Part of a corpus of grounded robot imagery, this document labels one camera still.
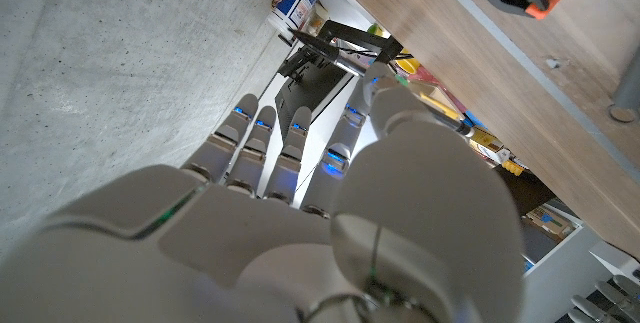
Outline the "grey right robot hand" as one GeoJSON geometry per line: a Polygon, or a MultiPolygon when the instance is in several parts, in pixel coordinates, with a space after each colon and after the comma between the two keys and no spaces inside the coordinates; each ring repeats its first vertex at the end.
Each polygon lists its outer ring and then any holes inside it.
{"type": "Polygon", "coordinates": [[[515,322],[519,215],[503,180],[383,63],[376,134],[293,207],[310,112],[256,191],[275,120],[248,94],[179,168],[130,172],[47,216],[1,264],[5,322],[515,322]]]}

